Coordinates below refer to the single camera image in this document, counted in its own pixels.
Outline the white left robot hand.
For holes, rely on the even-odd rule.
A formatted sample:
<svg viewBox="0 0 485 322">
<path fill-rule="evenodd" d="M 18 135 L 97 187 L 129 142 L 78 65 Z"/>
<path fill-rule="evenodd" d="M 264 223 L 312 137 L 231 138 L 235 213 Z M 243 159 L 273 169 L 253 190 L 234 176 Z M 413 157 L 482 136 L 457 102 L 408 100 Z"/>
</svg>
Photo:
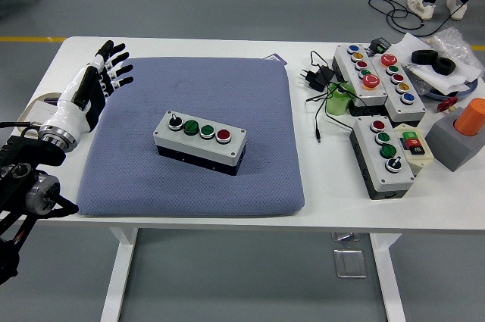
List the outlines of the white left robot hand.
<svg viewBox="0 0 485 322">
<path fill-rule="evenodd" d="M 80 137 L 94 130 L 107 98 L 124 85 L 133 82 L 132 77 L 122 76 L 133 65 L 115 67 L 130 56 L 121 43 L 108 40 L 94 58 L 82 67 L 62 92 L 57 111 L 40 127 L 40 137 L 64 137 L 71 145 Z"/>
</svg>

